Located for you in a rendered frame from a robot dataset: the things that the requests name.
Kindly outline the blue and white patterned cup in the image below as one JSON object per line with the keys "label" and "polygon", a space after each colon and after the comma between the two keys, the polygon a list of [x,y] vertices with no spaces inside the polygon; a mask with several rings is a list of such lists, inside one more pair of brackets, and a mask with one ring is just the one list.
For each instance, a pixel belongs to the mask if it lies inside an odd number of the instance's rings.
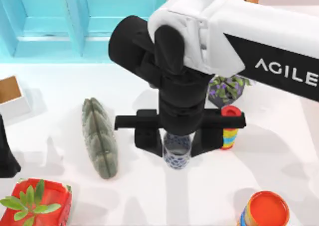
{"label": "blue and white patterned cup", "polygon": [[183,169],[191,158],[191,138],[166,132],[163,138],[163,158],[175,170]]}

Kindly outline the stack of coloured rings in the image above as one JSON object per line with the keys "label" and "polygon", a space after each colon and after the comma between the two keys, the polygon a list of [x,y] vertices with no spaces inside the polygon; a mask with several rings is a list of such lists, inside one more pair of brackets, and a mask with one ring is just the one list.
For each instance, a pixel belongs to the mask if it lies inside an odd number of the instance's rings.
{"label": "stack of coloured rings", "polygon": [[[223,116],[241,116],[242,112],[239,108],[228,105],[222,108],[221,114]],[[222,150],[229,150],[234,146],[237,137],[238,128],[229,128],[223,130],[223,146]]]}

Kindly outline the purple plant pot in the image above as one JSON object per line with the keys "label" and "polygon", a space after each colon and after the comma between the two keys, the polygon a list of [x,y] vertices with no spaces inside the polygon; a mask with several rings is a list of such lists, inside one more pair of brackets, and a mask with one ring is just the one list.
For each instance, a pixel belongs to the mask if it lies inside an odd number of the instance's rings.
{"label": "purple plant pot", "polygon": [[243,94],[250,80],[239,75],[214,77],[208,85],[208,100],[218,108],[231,105]]}

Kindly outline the grey-green bread loaf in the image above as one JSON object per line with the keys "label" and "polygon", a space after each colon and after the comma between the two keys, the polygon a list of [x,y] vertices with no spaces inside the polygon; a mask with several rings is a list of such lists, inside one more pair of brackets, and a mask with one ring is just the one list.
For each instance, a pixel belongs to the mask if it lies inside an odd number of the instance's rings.
{"label": "grey-green bread loaf", "polygon": [[118,145],[107,112],[96,98],[83,102],[82,132],[94,169],[103,179],[113,178],[118,172]]}

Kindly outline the orange can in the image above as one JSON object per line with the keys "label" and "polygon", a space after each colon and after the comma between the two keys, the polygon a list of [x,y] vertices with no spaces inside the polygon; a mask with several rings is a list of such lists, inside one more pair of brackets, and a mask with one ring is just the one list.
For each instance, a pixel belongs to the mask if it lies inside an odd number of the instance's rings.
{"label": "orange can", "polygon": [[290,210],[278,194],[256,192],[248,201],[237,226],[288,226]]}

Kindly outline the red plant pot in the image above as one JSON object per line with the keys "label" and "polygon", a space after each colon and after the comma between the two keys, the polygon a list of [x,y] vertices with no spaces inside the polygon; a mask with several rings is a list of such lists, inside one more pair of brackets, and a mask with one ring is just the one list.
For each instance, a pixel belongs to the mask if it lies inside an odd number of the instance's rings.
{"label": "red plant pot", "polygon": [[10,196],[0,199],[5,207],[0,226],[67,226],[71,203],[69,185],[21,179]]}

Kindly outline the white box with brown inside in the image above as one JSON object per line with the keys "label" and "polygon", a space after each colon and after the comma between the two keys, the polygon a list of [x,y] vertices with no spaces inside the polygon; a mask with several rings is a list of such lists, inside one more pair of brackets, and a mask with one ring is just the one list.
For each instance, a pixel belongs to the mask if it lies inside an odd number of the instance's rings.
{"label": "white box with brown inside", "polygon": [[5,125],[12,125],[32,115],[27,91],[17,75],[0,79],[0,114]]}

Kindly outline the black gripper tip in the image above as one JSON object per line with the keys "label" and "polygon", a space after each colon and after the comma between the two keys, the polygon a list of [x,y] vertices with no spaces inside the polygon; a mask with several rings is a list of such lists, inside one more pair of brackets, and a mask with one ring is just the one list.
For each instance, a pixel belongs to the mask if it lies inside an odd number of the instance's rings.
{"label": "black gripper tip", "polygon": [[9,147],[3,118],[0,114],[0,178],[13,178],[20,171],[21,166]]}

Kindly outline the light blue rack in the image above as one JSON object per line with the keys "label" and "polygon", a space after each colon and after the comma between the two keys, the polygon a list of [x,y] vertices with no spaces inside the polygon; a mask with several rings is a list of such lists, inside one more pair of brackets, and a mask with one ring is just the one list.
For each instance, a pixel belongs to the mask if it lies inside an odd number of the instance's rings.
{"label": "light blue rack", "polygon": [[109,62],[116,25],[165,1],[0,0],[0,63]]}

